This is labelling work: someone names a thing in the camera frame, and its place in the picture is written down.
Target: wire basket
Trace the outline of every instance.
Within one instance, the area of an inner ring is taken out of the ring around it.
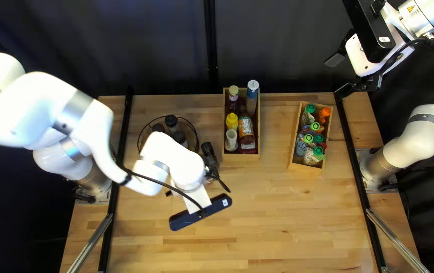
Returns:
[[[161,117],[155,118],[154,120],[148,122],[141,129],[141,132],[139,133],[139,136],[138,136],[138,153],[140,153],[143,146],[145,146],[145,142],[148,139],[149,135],[151,133],[153,133],[151,128],[158,123],[163,126],[163,128],[165,129],[165,133],[167,135],[169,135],[170,137],[173,137],[172,135],[170,135],[170,130],[168,129],[168,126],[166,126],[165,117],[167,117],[167,116],[161,116]],[[191,122],[189,122],[184,117],[177,117],[177,119],[178,119],[178,127],[179,127],[180,131],[185,133],[185,137],[186,137],[186,140],[188,142],[188,149],[190,151],[193,151],[193,152],[198,152],[198,149],[200,148],[200,146],[199,146],[198,135],[196,133],[195,127],[193,126],[193,124]]]

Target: wooden box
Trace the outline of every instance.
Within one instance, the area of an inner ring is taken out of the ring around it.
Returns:
[[[296,170],[296,171],[303,171],[306,173],[319,175],[321,173],[321,171],[323,170],[323,168],[325,167],[326,159],[323,159],[320,163],[318,163],[315,166],[309,166],[309,165],[303,164],[301,161],[301,158],[299,158],[294,153],[294,146],[296,145],[296,139],[298,137],[299,132],[301,131],[301,127],[299,126],[299,121],[301,119],[301,115],[303,114],[303,111],[306,109],[306,106],[308,106],[308,104],[314,104],[314,106],[316,107],[315,112],[312,114],[315,118],[315,121],[318,120],[320,111],[323,108],[328,107],[331,109],[330,116],[327,117],[326,118],[327,121],[324,124],[322,124],[325,129],[321,133],[325,139],[324,143],[328,144],[328,136],[330,134],[331,118],[333,117],[333,106],[323,105],[323,104],[319,104],[319,103],[312,103],[312,102],[300,102],[299,103],[299,109],[298,109],[298,119],[296,120],[296,123],[294,125],[294,134],[291,137],[288,168],[292,169],[292,170]]]
[[[245,100],[247,97],[247,88],[239,88],[239,100],[242,98]],[[225,125],[225,118],[226,118],[226,110],[228,105],[229,98],[229,88],[224,88],[224,111],[222,116],[222,141],[225,142],[225,133],[227,131],[227,126]],[[254,119],[253,122],[253,129],[254,129],[254,136],[256,138],[256,145],[257,145],[257,153],[253,154],[242,154],[237,152],[227,152],[225,150],[225,145],[222,143],[222,161],[223,162],[256,162],[259,161],[259,158],[261,157],[261,94],[260,89],[258,89],[257,93],[257,107],[256,112],[254,113]]]

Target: black lid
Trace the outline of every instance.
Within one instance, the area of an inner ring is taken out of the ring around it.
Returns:
[[[174,127],[177,125],[177,117],[175,115],[167,115],[165,117],[165,123],[170,127]]]
[[[176,131],[176,132],[173,134],[173,139],[174,139],[176,142],[182,144],[182,143],[184,143],[185,140],[186,140],[185,133],[182,132],[182,131]]]
[[[205,152],[209,152],[210,150],[212,150],[212,152],[214,151],[214,148],[212,147],[212,144],[210,142],[203,142],[202,145],[200,146],[202,148],[202,151]]]
[[[159,123],[154,125],[152,129],[153,129],[153,132],[162,132],[162,133],[165,132],[165,128],[163,127],[163,125],[161,125]]]

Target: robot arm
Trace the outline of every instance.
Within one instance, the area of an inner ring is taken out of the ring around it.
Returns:
[[[88,157],[92,155],[96,166],[112,181],[145,195],[161,190],[161,185],[133,176],[113,161],[109,148],[113,113],[103,103],[49,74],[24,74],[16,59],[3,53],[0,73],[0,145],[34,150],[33,157],[43,170],[70,180],[94,172],[95,165]],[[133,170],[162,183],[171,172],[171,185],[206,208],[212,202],[203,187],[204,168],[198,154],[155,132]],[[190,214],[199,210],[184,200]]]
[[[410,56],[415,43],[434,48],[434,0],[406,0],[398,10],[385,0],[343,3],[354,29],[325,64],[335,67],[347,55],[357,77],[338,96],[380,89],[382,76]]]
[[[434,104],[416,107],[404,132],[389,141],[373,157],[360,162],[367,181],[383,181],[415,162],[434,155]]]

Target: yellow mustard bottle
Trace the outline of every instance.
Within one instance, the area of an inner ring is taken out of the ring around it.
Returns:
[[[237,131],[237,126],[239,125],[237,115],[234,113],[230,113],[229,115],[227,115],[225,119],[225,124],[227,125],[227,130],[233,129]]]

